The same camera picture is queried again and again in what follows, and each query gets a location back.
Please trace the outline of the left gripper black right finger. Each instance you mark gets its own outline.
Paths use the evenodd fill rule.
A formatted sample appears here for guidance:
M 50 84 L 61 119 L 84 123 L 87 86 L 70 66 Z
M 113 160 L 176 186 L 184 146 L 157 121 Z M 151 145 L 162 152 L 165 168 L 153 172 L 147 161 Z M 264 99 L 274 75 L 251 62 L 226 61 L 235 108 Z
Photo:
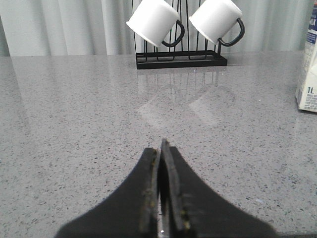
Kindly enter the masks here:
M 172 238 L 276 238 L 267 223 L 238 209 L 206 185 L 178 149 L 161 144 L 164 227 Z

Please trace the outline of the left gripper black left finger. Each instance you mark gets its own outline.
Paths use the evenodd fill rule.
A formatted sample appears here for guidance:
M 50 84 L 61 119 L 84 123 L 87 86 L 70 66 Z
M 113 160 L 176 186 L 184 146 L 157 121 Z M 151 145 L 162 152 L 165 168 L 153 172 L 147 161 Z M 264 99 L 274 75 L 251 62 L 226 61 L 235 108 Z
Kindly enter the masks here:
M 159 153 L 144 149 L 124 182 L 102 203 L 65 224 L 57 238 L 155 238 Z

